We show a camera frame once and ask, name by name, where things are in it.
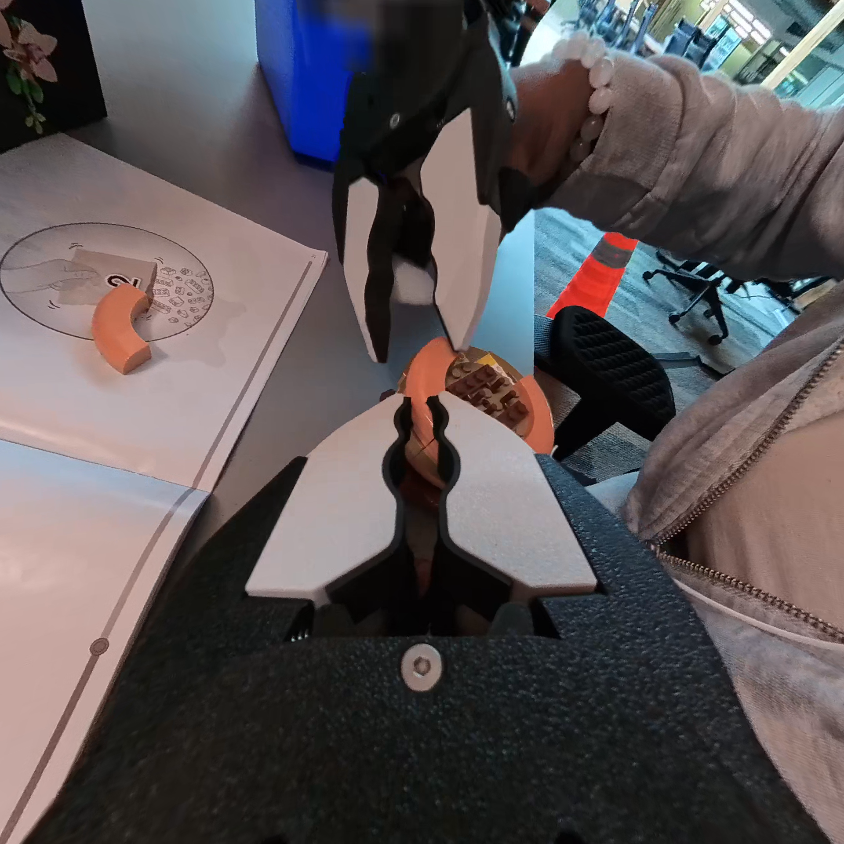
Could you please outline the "row of black office chairs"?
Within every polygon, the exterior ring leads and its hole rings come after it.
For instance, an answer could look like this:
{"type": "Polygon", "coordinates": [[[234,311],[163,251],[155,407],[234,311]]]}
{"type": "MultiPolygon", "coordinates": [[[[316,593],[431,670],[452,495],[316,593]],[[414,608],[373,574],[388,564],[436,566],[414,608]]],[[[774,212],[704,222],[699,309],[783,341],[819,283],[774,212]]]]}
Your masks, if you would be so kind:
{"type": "Polygon", "coordinates": [[[579,27],[642,57],[669,50],[683,55],[690,45],[705,51],[712,42],[718,64],[738,47],[750,54],[771,35],[748,2],[581,1],[576,8],[579,27]]]}

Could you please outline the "blue plastic bin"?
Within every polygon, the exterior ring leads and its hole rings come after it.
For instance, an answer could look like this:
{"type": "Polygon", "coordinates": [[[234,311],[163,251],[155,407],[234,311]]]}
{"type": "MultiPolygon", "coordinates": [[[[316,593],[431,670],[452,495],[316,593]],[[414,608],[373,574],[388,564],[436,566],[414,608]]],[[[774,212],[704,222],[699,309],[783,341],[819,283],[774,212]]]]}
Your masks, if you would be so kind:
{"type": "Polygon", "coordinates": [[[258,63],[296,158],[332,168],[353,65],[366,61],[362,22],[322,15],[319,2],[256,1],[258,63]]]}

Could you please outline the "brick pot model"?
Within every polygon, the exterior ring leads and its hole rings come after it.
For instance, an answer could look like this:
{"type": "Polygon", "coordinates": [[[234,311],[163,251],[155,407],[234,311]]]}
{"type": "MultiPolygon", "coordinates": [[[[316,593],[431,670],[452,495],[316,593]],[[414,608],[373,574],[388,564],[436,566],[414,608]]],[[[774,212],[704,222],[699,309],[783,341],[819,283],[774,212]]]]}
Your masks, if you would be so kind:
{"type": "Polygon", "coordinates": [[[451,393],[500,422],[536,453],[553,451],[552,413],[536,378],[487,350],[471,346],[456,351],[447,338],[434,338],[407,364],[397,391],[411,399],[413,424],[399,490],[406,505],[423,513],[437,512],[444,488],[429,397],[451,393]]]}

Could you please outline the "studded orange arc brick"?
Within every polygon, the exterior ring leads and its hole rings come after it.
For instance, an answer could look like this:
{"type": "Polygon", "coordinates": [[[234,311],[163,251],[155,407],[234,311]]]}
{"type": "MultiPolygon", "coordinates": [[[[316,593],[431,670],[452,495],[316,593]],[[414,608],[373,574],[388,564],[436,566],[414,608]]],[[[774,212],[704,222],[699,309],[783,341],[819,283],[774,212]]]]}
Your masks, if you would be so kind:
{"type": "Polygon", "coordinates": [[[152,357],[149,343],[140,337],[134,322],[149,310],[150,298],[131,284],[120,284],[97,304],[91,335],[100,355],[112,369],[128,375],[152,357]]]}

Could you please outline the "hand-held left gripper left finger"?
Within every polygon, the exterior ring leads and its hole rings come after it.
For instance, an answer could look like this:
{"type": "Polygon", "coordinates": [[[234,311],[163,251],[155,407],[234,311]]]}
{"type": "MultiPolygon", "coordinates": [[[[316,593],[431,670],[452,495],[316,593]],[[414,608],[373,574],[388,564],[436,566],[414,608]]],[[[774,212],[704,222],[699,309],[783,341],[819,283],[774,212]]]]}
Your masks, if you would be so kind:
{"type": "Polygon", "coordinates": [[[326,605],[396,548],[398,503],[385,461],[404,446],[405,408],[406,397],[389,396],[311,450],[247,580],[250,597],[326,605]]]}

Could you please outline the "black mesh chair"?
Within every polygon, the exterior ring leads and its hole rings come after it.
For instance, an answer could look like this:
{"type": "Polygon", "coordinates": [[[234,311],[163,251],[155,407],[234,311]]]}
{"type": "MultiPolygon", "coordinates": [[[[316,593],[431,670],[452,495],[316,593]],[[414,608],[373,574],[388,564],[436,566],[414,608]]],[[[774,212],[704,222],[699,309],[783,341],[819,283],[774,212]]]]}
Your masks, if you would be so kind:
{"type": "Polygon", "coordinates": [[[593,311],[567,306],[552,318],[536,315],[533,349],[535,366],[579,397],[555,428],[558,462],[616,424],[653,441],[676,415],[655,357],[593,311]]]}

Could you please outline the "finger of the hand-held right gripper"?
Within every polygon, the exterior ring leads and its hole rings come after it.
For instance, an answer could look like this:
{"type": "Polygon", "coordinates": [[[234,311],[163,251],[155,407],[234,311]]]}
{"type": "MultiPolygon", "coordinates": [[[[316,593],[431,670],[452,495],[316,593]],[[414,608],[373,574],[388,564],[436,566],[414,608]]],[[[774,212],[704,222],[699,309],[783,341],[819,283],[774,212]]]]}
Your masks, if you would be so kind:
{"type": "Polygon", "coordinates": [[[480,204],[469,110],[441,131],[423,162],[423,196],[434,214],[434,302],[451,346],[467,349],[486,307],[501,236],[495,211],[480,204]]]}
{"type": "Polygon", "coordinates": [[[391,329],[393,257],[389,225],[379,217],[379,186],[363,177],[348,191],[343,272],[371,359],[387,362],[391,329]]]}

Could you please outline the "black office chair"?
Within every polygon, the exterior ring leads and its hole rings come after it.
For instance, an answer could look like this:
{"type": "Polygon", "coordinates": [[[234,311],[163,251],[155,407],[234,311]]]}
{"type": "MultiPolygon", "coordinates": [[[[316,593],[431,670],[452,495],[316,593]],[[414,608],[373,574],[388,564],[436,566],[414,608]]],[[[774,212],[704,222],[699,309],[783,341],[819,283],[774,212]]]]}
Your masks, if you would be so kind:
{"type": "Polygon", "coordinates": [[[724,316],[719,290],[722,284],[727,283],[728,291],[734,292],[742,283],[734,282],[731,277],[709,262],[687,260],[677,263],[662,251],[657,251],[656,259],[660,263],[660,267],[646,271],[641,275],[646,284],[649,285],[651,280],[657,276],[662,276],[672,283],[679,284],[680,287],[691,293],[691,299],[683,310],[669,313],[668,323],[671,326],[676,326],[698,304],[703,303],[706,306],[703,312],[704,317],[714,319],[718,327],[718,331],[709,336],[707,343],[711,346],[723,343],[729,335],[729,328],[724,316]]]}

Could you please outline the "white instruction booklet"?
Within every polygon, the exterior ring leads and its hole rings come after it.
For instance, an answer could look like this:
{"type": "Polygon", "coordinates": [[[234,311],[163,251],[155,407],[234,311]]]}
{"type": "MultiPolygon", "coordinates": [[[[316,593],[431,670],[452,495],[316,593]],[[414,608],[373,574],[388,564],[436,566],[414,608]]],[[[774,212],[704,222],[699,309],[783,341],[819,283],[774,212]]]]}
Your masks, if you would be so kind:
{"type": "Polygon", "coordinates": [[[1,827],[60,791],[327,262],[63,135],[1,160],[1,827]],[[151,359],[95,347],[131,284],[151,359]]]}

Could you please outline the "person's right hand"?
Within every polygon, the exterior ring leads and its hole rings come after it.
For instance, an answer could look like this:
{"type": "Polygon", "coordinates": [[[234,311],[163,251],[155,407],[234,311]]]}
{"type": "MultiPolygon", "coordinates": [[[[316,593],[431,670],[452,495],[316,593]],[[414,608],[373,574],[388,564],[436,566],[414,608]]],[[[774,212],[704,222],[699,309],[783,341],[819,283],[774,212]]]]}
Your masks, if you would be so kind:
{"type": "Polygon", "coordinates": [[[506,165],[529,180],[538,208],[577,167],[571,147],[588,117],[593,88],[579,60],[552,56],[512,69],[511,78],[518,109],[506,165]]]}

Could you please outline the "orange floor object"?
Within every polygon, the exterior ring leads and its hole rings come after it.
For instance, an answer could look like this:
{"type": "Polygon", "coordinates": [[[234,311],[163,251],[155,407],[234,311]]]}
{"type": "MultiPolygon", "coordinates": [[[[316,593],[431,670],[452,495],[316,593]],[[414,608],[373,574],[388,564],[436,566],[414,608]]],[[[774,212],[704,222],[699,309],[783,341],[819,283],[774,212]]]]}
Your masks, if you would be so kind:
{"type": "Polygon", "coordinates": [[[545,316],[553,319],[578,306],[604,318],[638,245],[638,240],[604,233],[545,316]]]}

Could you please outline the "black flower print box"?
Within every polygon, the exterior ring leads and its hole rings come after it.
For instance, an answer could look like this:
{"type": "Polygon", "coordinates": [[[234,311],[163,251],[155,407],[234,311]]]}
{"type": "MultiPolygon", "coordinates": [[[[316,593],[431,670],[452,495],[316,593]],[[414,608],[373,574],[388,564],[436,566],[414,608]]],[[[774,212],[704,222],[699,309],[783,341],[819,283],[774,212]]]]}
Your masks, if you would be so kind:
{"type": "Polygon", "coordinates": [[[1,152],[107,117],[81,1],[1,2],[1,152]]]}

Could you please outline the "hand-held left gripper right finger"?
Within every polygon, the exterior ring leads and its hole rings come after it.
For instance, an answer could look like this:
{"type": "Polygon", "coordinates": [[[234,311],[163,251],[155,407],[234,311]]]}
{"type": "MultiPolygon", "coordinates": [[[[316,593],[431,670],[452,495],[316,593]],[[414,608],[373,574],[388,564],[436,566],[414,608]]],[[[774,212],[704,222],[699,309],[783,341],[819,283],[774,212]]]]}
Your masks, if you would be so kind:
{"type": "Polygon", "coordinates": [[[598,580],[538,461],[460,398],[433,397],[441,492],[433,595],[494,615],[505,603],[592,594],[598,580]]]}

